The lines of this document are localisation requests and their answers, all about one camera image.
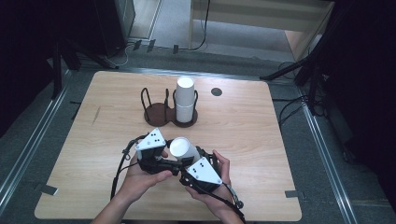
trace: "dark circular hole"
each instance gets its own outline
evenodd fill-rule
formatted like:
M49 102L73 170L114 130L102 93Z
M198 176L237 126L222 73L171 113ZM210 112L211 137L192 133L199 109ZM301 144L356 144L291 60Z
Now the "dark circular hole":
M219 89L219 88L213 88L211 92L212 92L212 94L214 96L221 96L222 95L222 90Z

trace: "metal frame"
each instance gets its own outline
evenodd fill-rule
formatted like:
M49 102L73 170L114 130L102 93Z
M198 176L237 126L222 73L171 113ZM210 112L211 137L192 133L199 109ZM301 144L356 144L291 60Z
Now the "metal frame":
M301 96L305 95L303 90L299 89L298 91ZM343 216L345 223L359 223L355 216L355 212L353 211L349 197L347 196L347 191L345 190L341 178L334 166L329 149L327 149L326 141L318 126L317 118L312 116L308 105L303 105L303 109L309 128L311 129L312 135L314 136L315 143L317 144L318 153L322 159L327 177L329 178L330 184L332 186L335 200L340 207L341 215Z
M129 33L129 36L128 36L129 43L136 41L136 39L143 39L143 40L151 39L155 24L157 23L158 15L160 14L160 10L161 10L162 6L163 6L163 0L159 0L157 6L155 8L155 12L152 17L151 23L149 25L147 36L133 36L132 29L131 29L131 32Z
M58 108L61 105L64 96L66 95L69 81L71 79L69 70L65 72L64 79L64 87L62 88L58 96L50 101L46 111L44 112L43 117L41 117L40 121L35 127L35 130L33 131L26 145L24 146L21 155L18 157L6 180L3 182L0 188L0 216L6 209L9 199L11 198L16 187L20 183L27 166L35 155L38 145L41 143L44 134L50 126L53 117L58 111Z

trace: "black cable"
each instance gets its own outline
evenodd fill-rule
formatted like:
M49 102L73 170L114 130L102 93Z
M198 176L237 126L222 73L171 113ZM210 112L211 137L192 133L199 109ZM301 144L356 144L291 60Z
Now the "black cable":
M293 110L292 112L290 112L289 115L287 115L284 119L282 119L282 114L283 112L286 110L286 108L290 105L292 105L293 103L295 103L298 100L302 100L304 103L306 103L306 97L307 95L303 95L300 97L297 97L295 99L291 99L291 100L285 100L285 99L278 99L278 101L289 101L285 106L283 106L282 110L279 113L278 116L278 125L279 125L279 130L282 132L282 124L288 119L290 118L292 115L294 115L295 113L297 113L304 105L300 105L297 109Z
M231 185L228 185L223 182L223 185L227 188L227 190L233 195L233 202L236 206L236 208L241 209L244 207L244 203L242 201L239 201L238 196L236 195L235 191L231 187Z
M138 163L139 163L139 162L137 161L137 162L135 162L134 164L125 166L124 168L122 168L122 169L120 170L120 173L121 173L123 170L125 170L125 169L127 169L127 168L129 168L129 167L133 167L133 166L137 165Z
M211 193L209 191L206 191L206 190L202 189L198 185L195 185L195 187L198 188L198 190L200 190L201 192L203 192L203 193L205 193L205 194L207 194L207 195L209 195L209 196L211 196L211 197L213 197L213 198L225 203L227 206L231 207L235 211L235 213L239 216L239 218L241 218L242 222L245 223L245 224L247 223L246 220L245 220L245 215L236 207L235 204L231 203L230 201L228 201L226 199L220 198L216 194L213 194L213 193Z
M198 50L206 41L206 25L207 25L207 17L209 16L209 7L210 7L210 0L207 0L207 9L206 9L206 17L205 17L205 25L204 25L204 40L202 41L201 45L195 49L189 50Z
M290 102L290 101L293 101L293 100L295 100L295 98L294 99L272 99L272 101L273 102Z
M120 173L121 173L122 170L125 169L125 167L122 168L123 163L125 162L125 160L128 161L129 159L131 159L131 156L129 155L129 151L130 151L131 147L132 147L137 141L139 141L140 139L144 139L146 136L147 136L147 135L141 135L141 136L137 137L136 139L131 140L131 141L128 143L127 147L122 151L123 155L122 155L122 158L121 158L121 161L120 161L120 165L119 165L119 168L117 169L117 173L116 173L116 176L115 176L114 179L113 179L113 185L112 185L112 187L111 187L110 200L114 197L114 195L116 195L117 183L119 182Z

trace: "power cord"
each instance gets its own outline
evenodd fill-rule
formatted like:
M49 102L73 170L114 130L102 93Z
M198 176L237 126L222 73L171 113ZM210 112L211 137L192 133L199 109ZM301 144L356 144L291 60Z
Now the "power cord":
M115 66L123 66L123 65L125 65L125 64L127 64L127 63L129 62L129 55L128 55L128 53L127 53L127 49L128 49L129 47L131 47L131 46L134 46L134 43L128 45L128 46L125 47L125 49L124 49L124 53L125 53L125 56L126 56L126 61L125 61L125 63L113 63L112 61L110 61L110 60L107 58L107 56L105 57L105 59L106 59L108 62L110 62L110 63L112 63L113 65L115 65Z
M273 102L288 102L286 105L283 106L282 110L278 115L278 125L281 132L282 132L282 125L286 122L286 120L289 119L291 116L295 115L301 108L307 106L308 100L309 100L308 95L303 95L294 99L273 99ZM282 118L282 115L285 112L286 108L288 108L289 106L291 106L293 103L296 102L301 102L301 104L297 108L292 110L285 118ZM314 116L318 116L318 117L326 116L322 100L318 100L318 101L314 100L313 105L314 108L318 106L322 107L321 113L318 113L316 109L314 110Z
M231 192L231 190L229 189L229 187L226 184L224 184L224 186L227 188L227 190L229 190ZM239 210L239 208L237 206L240 201L237 201L237 202L235 202L235 204L233 204L230 201L223 199L212 192L209 192L209 191L206 191L206 190L200 188L198 185L195 185L195 187L198 188L198 190L200 190L201 192L225 203L227 206L229 206L230 208L232 208L235 211L235 213L239 216L239 218L242 220L243 223L245 223L245 224L247 223L245 220L245 215Z
M131 141L128 143L127 147L122 151L123 156L122 156L122 159L121 159L121 161L120 161L119 168L117 169L116 176L115 176L114 179L113 179L113 185L112 185L112 187L111 187L110 200L114 197L114 195L116 195L117 183L119 182L120 173L121 173L123 170L125 170L126 168L129 168L129 167L131 167L131 166L134 166L134 165L138 164L138 162L136 162L136 163L134 163L134 164L131 164L131 165L129 165L129 166L126 166L126 167L123 167L123 168L122 168L123 163L124 163L125 161L128 161L128 160L131 159L131 156L129 155L129 151L131 150L131 147L132 147L137 141L139 141L139 140L141 140L141 139L144 139L146 136L147 136L147 134L141 135L141 136L137 137L136 139L131 140Z
M207 8L206 8L206 16L205 16L205 25L204 25L204 39L200 46L195 49L187 49L187 50L198 50L205 42L206 42L206 26L207 26L207 17L209 16L209 8L210 8L210 0L207 0Z

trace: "human arm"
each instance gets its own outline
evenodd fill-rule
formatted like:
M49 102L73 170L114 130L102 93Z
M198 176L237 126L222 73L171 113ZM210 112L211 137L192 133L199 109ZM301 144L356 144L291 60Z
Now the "human arm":
M231 179L230 179L230 161L223 156L221 156L216 150L213 150L213 153L216 155L216 157L219 160L219 169L221 171L221 180L225 184L231 185ZM191 195L193 199L196 199L198 201L201 201L206 204L206 206L209 208L210 212L212 212L213 215L218 217L223 223L228 224L228 223L243 223L241 218L235 213L235 211L225 204L224 202L213 198L210 195L207 194L199 194L196 190L192 189L191 187L186 187L186 191ZM217 189L215 189L213 194L218 195L219 197L229 201L233 202L233 196L231 195L230 191L224 186L221 185Z
M170 171L162 171L156 175L150 175L142 171L140 166L137 165L136 155L131 159L132 164L136 165L128 168L120 190L93 220L93 224L121 223L123 216L132 203L139 200L149 188L172 176Z

